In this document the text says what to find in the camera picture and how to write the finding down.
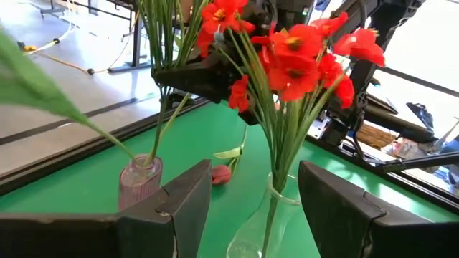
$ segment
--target concrete floor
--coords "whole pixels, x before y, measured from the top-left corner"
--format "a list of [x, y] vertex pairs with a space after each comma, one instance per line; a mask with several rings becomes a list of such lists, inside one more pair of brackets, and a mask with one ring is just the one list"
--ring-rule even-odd
[[[13, 39], [38, 47], [60, 37], [68, 28], [67, 22], [55, 16], [48, 14], [42, 17], [36, 7], [13, 1], [0, 3], [0, 17], [0, 24]], [[102, 70], [113, 62], [123, 47], [118, 40], [108, 41], [75, 29], [60, 44], [43, 52], [80, 67]], [[159, 110], [159, 93], [150, 77], [150, 69], [115, 75], [103, 72], [91, 76], [45, 57], [33, 54], [30, 58], [56, 80], [82, 112], [112, 107], [112, 110], [92, 118], [106, 130], [115, 130]], [[60, 120], [62, 118], [42, 111], [0, 105], [0, 175], [96, 137], [95, 133], [86, 128], [69, 124], [14, 142], [6, 141], [5, 144], [3, 141], [4, 144], [1, 144], [2, 140], [21, 136], [24, 132]]]

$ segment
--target green tabletop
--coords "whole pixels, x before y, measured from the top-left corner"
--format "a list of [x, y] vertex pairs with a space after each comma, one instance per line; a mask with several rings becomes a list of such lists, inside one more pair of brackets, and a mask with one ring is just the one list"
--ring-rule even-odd
[[[179, 117], [159, 148], [164, 161], [162, 183], [212, 154], [240, 144], [245, 123], [224, 104], [208, 104]], [[147, 153], [155, 130], [126, 141], [136, 153]], [[459, 216], [409, 193], [373, 173], [305, 142], [297, 157], [310, 160], [380, 198], [426, 219], [459, 221]], [[118, 148], [107, 149], [0, 197], [3, 212], [116, 212], [118, 177], [128, 157]], [[213, 160], [213, 164], [224, 161]], [[244, 155], [233, 179], [212, 191], [199, 257], [225, 257], [237, 229], [260, 203], [270, 172], [268, 146], [259, 126], [250, 127]], [[290, 221], [281, 247], [283, 257], [320, 257], [303, 213]]]

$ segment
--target artificial flower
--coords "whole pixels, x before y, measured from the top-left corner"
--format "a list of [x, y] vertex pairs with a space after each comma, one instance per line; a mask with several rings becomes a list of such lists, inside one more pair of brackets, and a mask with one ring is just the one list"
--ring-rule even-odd
[[218, 165], [212, 168], [212, 184], [220, 185], [231, 180], [231, 168], [225, 165]]
[[373, 62], [385, 66], [384, 55], [376, 41], [376, 32], [371, 29], [357, 29], [353, 34], [342, 36], [333, 46], [333, 52]]
[[296, 24], [288, 32], [277, 32], [271, 37], [276, 55], [316, 57], [323, 47], [323, 38], [317, 28]]
[[318, 70], [321, 73], [323, 87], [328, 89], [335, 80], [343, 73], [341, 65], [336, 62], [336, 58], [332, 54], [325, 54], [321, 62], [318, 64]]
[[237, 80], [233, 86], [231, 86], [231, 95], [228, 99], [228, 105], [230, 108], [239, 108], [239, 113], [243, 113], [249, 108], [250, 102], [247, 98], [247, 85], [249, 83], [249, 77], [243, 75], [241, 80]]
[[322, 37], [330, 37], [347, 21], [347, 13], [342, 12], [334, 19], [317, 19], [311, 22], [312, 27], [316, 27]]
[[316, 60], [298, 56], [277, 56], [278, 65], [271, 67], [270, 89], [280, 93], [282, 101], [298, 100], [316, 88], [319, 78]]
[[258, 58], [261, 61], [266, 73], [269, 73], [270, 66], [273, 65], [274, 53], [270, 37], [274, 34], [275, 23], [271, 24], [268, 36], [255, 36], [250, 39], [252, 44], [260, 44], [261, 50], [258, 52]]
[[209, 46], [214, 41], [214, 35], [207, 33], [205, 29], [201, 29], [198, 33], [196, 46], [201, 51], [201, 57], [205, 58], [209, 55]]
[[207, 33], [223, 32], [227, 28], [235, 31], [242, 27], [248, 32], [255, 27], [247, 21], [238, 21], [238, 10], [247, 4], [247, 0], [215, 0], [202, 9], [202, 27]]
[[344, 78], [339, 82], [335, 89], [335, 95], [341, 101], [341, 108], [349, 108], [354, 101], [354, 86], [351, 79], [344, 75]]

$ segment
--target fallen flower bud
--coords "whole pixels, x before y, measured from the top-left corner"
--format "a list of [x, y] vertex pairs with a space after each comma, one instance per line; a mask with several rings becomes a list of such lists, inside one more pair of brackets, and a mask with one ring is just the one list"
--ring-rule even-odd
[[225, 165], [218, 165], [212, 169], [212, 184], [226, 184], [231, 180], [231, 169]]

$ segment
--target flower leaf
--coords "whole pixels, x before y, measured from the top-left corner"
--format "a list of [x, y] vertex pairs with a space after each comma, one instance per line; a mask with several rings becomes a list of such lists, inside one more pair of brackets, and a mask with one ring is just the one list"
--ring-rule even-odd
[[236, 147], [232, 150], [227, 150], [219, 153], [214, 153], [215, 158], [220, 158], [220, 159], [227, 159], [227, 158], [234, 158], [238, 157], [242, 154], [242, 148], [241, 146]]

